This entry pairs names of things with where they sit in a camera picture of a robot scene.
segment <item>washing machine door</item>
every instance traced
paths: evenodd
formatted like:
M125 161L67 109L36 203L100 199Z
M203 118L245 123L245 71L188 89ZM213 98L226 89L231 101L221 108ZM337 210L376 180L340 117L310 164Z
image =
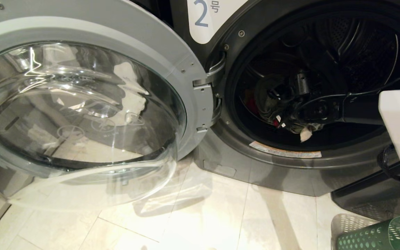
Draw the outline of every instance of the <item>washing machine door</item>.
M151 195L203 138L207 74L120 0L0 3L0 197L101 209Z

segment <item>number 2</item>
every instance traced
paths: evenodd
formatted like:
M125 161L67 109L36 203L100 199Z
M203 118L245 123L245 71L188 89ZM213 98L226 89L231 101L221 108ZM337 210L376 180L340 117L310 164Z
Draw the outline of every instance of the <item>number 2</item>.
M203 26L203 27L207 27L208 24L204 24L201 21L203 20L203 18L205 18L206 16L206 12L208 11L208 5L206 5L204 0L195 0L194 4L197 5L201 3L203 5L203 13L201 14L200 18L197 20L197 22L195 22L195 25L197 26Z

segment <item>number 2 sign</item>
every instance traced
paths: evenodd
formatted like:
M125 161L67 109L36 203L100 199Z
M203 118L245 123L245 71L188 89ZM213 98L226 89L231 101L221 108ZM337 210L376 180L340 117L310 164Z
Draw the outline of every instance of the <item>number 2 sign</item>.
M189 31L199 44L208 43L224 22L248 0L187 0Z

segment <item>green laundry basket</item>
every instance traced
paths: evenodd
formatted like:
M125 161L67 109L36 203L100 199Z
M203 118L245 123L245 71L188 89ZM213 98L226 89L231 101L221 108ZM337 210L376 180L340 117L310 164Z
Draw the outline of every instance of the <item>green laundry basket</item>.
M340 234L337 244L338 250L400 250L400 217Z

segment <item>screw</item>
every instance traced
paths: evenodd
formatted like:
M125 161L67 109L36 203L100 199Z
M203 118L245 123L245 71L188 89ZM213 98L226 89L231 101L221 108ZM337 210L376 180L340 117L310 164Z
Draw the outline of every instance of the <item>screw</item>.
M2 3L0 3L0 10L4 9L4 5Z

